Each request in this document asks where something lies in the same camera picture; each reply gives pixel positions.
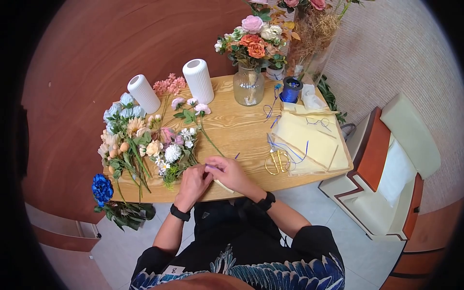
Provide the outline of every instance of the tall clear vase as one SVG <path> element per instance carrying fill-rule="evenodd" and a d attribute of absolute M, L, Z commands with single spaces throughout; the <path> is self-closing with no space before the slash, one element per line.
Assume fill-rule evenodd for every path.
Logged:
<path fill-rule="evenodd" d="M 253 68 L 238 64 L 238 72 L 233 76 L 235 100 L 243 106 L 255 106 L 263 100 L 264 76 Z"/>

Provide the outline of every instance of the cream chair cushion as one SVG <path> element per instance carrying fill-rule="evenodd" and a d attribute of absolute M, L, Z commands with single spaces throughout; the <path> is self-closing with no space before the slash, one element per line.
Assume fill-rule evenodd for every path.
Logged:
<path fill-rule="evenodd" d="M 422 179 L 438 170 L 441 159 L 437 145 L 407 97 L 399 93 L 382 109 L 380 120 L 401 144 Z"/>

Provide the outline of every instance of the orange rose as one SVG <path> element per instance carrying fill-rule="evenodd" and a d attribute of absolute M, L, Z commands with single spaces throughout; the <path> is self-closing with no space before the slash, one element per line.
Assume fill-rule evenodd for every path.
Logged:
<path fill-rule="evenodd" d="M 264 43 L 264 40 L 256 34 L 247 34 L 242 37 L 238 44 L 248 46 L 250 43 Z"/>
<path fill-rule="evenodd" d="M 252 58 L 262 58 L 265 55 L 264 45 L 261 43 L 251 42 L 248 45 L 248 54 Z"/>

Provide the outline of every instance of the black wristband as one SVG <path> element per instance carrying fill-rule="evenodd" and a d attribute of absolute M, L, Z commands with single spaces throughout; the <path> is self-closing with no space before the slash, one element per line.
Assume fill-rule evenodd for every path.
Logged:
<path fill-rule="evenodd" d="M 189 221 L 190 220 L 190 212 L 188 213 L 183 213 L 181 212 L 173 203 L 171 206 L 171 215 L 180 218 L 183 221 Z"/>
<path fill-rule="evenodd" d="M 264 210 L 265 212 L 271 208 L 271 203 L 276 202 L 276 197 L 270 193 L 269 191 L 266 191 L 266 199 L 260 200 L 256 205 Z"/>

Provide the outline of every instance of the white tissue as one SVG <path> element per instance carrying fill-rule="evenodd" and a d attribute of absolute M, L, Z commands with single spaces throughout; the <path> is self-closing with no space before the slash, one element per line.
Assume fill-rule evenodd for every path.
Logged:
<path fill-rule="evenodd" d="M 160 108 L 161 101 L 144 75 L 133 77 L 127 89 L 147 114 L 153 114 Z"/>
<path fill-rule="evenodd" d="M 208 66 L 203 59 L 192 59 L 182 68 L 192 97 L 200 104 L 208 104 L 214 99 L 213 86 L 209 77 Z"/>
<path fill-rule="evenodd" d="M 306 110 L 321 109 L 327 106 L 323 100 L 316 96 L 316 89 L 312 84 L 303 85 L 301 99 L 303 100 L 303 104 Z"/>

